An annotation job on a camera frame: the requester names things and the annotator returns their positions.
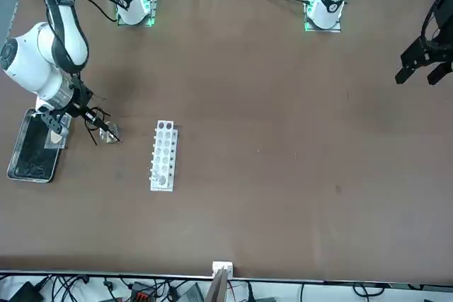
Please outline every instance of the floor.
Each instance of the floor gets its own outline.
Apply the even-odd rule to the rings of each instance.
[[[10,299],[17,290],[22,286],[23,283],[29,281],[33,285],[37,284],[42,277],[8,277],[0,282],[0,298]],[[123,298],[126,301],[130,296],[130,291],[124,283],[119,279],[108,279],[113,284],[112,294],[115,298]],[[125,279],[126,283],[132,283],[133,279]],[[139,279],[140,283],[153,286],[152,280]],[[172,286],[177,286],[181,281],[172,281]],[[178,294],[181,296],[188,290],[195,281],[189,281],[178,289]],[[41,291],[41,294],[45,297],[45,302],[52,300],[52,284],[53,279],[50,283],[46,284]],[[207,295],[210,283],[208,281],[198,281],[198,285],[203,296]],[[58,291],[61,284],[59,282],[55,285],[55,291]],[[248,288],[244,281],[231,281],[231,287],[234,290],[234,296],[231,293],[231,289],[226,293],[226,302],[242,302],[248,299]],[[314,284],[305,284],[303,289],[302,298],[301,284],[286,284],[286,283],[264,283],[264,282],[252,282],[253,295],[256,300],[259,298],[274,298],[274,301],[278,302],[322,302],[322,301],[344,301],[344,302],[363,302],[365,298],[357,296],[350,286],[321,286]],[[379,292],[381,289],[368,288],[368,294]],[[357,288],[357,291],[362,294],[363,291]],[[112,298],[106,287],[103,285],[102,278],[89,279],[87,284],[79,281],[74,285],[71,290],[77,301],[105,301]],[[64,289],[56,296],[56,301],[60,301]],[[401,290],[401,289],[386,289],[384,293],[378,297],[371,297],[371,302],[390,302],[390,301],[404,301],[404,302],[419,302],[419,301],[432,301],[432,302],[447,302],[452,300],[452,293],[438,292],[438,291],[417,291],[417,290]],[[164,302],[164,298],[158,298],[157,302]]]

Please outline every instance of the metal frame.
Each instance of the metal frame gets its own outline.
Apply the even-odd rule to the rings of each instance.
[[[11,276],[47,276],[47,275],[62,275],[62,276],[77,276],[87,275],[89,277],[106,277],[106,278],[122,278],[122,279],[179,279],[189,281],[212,281],[212,276],[193,276],[193,275],[169,275],[169,274],[139,274],[134,272],[82,272],[69,270],[5,270],[0,269],[0,276],[10,274]],[[363,284],[366,287],[386,286],[390,289],[413,290],[412,285],[408,282],[383,282],[383,281],[324,281],[319,279],[266,279],[253,277],[234,277],[230,281],[249,281],[262,283],[282,283],[282,284],[313,284],[321,286],[352,286],[353,284]],[[435,285],[425,284],[424,291],[442,291],[452,292],[453,285]]]

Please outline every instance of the metal tray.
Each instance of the metal tray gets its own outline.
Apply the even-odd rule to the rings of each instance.
[[[14,145],[7,175],[12,180],[47,183],[54,176],[60,149],[46,149],[49,129],[35,109],[28,109]]]

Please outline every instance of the brown table surface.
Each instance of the brown table surface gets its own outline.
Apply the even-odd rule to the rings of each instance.
[[[431,2],[348,0],[322,34],[285,0],[159,0],[152,29],[78,0],[82,76],[124,142],[74,120],[52,183],[0,179],[0,267],[451,283],[453,79],[394,82]],[[44,9],[20,0],[10,36]],[[35,96],[0,89],[6,171]],[[173,193],[149,191],[158,119],[179,126]]]

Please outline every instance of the metal bracket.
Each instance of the metal bracket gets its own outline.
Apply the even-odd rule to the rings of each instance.
[[[205,302],[224,302],[228,280],[233,278],[233,263],[213,262],[212,273],[214,279],[205,297]]]
[[[233,262],[214,261],[212,263],[212,277],[222,269],[227,271],[228,279],[233,279]]]

